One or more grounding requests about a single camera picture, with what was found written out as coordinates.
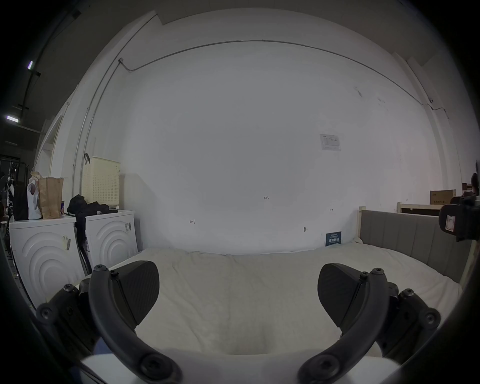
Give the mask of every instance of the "blue sign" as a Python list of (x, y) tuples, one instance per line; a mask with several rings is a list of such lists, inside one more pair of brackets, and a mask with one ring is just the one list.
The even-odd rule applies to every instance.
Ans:
[(328, 247), (332, 244), (341, 244), (342, 243), (342, 232), (332, 232), (327, 233), (325, 239), (325, 247)]

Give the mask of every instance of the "black curved arm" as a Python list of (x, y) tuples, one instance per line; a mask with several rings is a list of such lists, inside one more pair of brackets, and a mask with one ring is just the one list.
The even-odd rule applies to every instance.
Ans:
[(147, 383), (180, 383), (182, 373), (169, 357), (140, 340), (124, 322), (112, 297), (112, 276), (104, 265), (95, 266), (90, 280), (89, 301), (98, 332), (117, 358)]
[(363, 306), (351, 328), (331, 347), (308, 359), (299, 369), (300, 384), (329, 384), (346, 374), (368, 352), (384, 325), (389, 304), (383, 269), (367, 276)]

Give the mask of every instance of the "ceiling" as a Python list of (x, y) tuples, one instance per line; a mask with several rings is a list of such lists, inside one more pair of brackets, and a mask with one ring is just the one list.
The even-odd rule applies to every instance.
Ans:
[[(408, 3), (399, 0), (99, 0), (81, 1), (50, 41), (30, 87), (22, 125), (48, 128), (102, 48), (127, 23), (153, 9), (162, 23), (219, 9), (262, 7), (302, 12), (343, 25), (404, 59), (425, 64), (442, 46), (435, 31)], [(18, 81), (3, 114), (18, 115), (30, 72), (21, 63)], [(5, 141), (35, 149), (38, 134), (3, 120), (0, 150)]]

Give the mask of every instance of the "gray upholstered headboard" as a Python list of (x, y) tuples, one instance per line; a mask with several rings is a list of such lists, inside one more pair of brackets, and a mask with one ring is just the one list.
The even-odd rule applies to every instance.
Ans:
[(404, 253), (460, 282), (471, 241), (456, 242), (440, 229), (438, 217), (367, 210), (360, 214), (363, 243)]

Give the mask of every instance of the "white plastic bag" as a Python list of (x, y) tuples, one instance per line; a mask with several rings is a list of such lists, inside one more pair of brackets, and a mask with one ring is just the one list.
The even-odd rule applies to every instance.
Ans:
[(28, 202), (28, 220), (37, 220), (42, 218), (40, 208), (38, 208), (38, 186), (36, 178), (31, 178), (27, 185)]

